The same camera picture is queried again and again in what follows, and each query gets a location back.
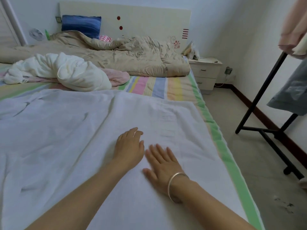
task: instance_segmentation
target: white nightstand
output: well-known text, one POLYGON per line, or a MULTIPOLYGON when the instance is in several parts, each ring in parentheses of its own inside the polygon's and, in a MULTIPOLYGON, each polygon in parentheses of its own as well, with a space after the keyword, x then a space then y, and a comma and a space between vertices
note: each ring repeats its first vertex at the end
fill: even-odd
POLYGON ((223 63, 213 57, 189 60, 189 63, 201 93, 210 94, 223 63))

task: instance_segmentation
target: white garment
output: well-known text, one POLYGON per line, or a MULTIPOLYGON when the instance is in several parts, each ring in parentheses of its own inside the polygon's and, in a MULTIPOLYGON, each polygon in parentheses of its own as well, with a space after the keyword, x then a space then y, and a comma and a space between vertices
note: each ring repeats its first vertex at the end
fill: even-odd
MULTIPOLYGON (((136 126, 146 148, 169 146, 192 180, 247 220, 192 102, 48 89, 0 102, 2 230, 25 229, 110 161, 117 137, 136 126)), ((182 205, 154 190, 143 168, 150 168, 146 158, 118 182, 87 229, 202 229, 182 205)))
POLYGON ((293 55, 306 55, 307 54, 307 34, 303 36, 298 45, 292 49, 293 55))
POLYGON ((36 54, 13 64, 4 77, 6 84, 26 83, 27 77, 57 78, 58 81, 76 91, 111 89, 112 85, 101 69, 84 59, 60 54, 36 54))

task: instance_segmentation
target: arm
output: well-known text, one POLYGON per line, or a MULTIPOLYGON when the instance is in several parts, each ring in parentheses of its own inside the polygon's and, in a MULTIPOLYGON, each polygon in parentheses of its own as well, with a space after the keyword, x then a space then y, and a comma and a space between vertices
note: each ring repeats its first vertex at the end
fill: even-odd
MULTIPOLYGON (((145 155, 154 169, 154 171, 143 169, 145 176, 157 190, 168 195, 167 186, 170 178, 175 173, 183 172, 180 164, 169 148, 165 152, 158 144, 156 147, 151 145, 145 155)), ((174 177, 170 193, 183 202, 205 229, 255 230, 248 222, 186 176, 174 177)))
POLYGON ((26 230, 86 230, 118 181, 143 158, 143 134, 137 127, 117 139, 114 158, 94 176, 64 197, 26 230))

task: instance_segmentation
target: headboard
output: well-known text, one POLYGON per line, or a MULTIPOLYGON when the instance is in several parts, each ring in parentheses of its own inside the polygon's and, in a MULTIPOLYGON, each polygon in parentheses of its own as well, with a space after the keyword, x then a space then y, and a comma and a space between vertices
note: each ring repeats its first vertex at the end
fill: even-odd
POLYGON ((170 41, 178 53, 187 44, 190 10, 85 1, 60 1, 59 6, 61 16, 101 16, 100 34, 111 38, 148 35, 157 40, 170 41))

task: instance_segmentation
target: floor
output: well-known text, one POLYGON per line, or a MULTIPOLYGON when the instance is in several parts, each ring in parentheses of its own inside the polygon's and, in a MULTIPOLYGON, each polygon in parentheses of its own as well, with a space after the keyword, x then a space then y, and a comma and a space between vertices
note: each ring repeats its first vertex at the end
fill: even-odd
MULTIPOLYGON (((245 178, 266 230, 306 230, 307 192, 299 187, 297 178, 283 174, 285 164, 258 132, 242 130, 235 134, 247 107, 230 89, 214 88, 211 95, 203 97, 245 178)), ((254 114, 245 125, 265 127, 254 114)), ((272 139, 307 176, 307 170, 293 155, 272 139)))

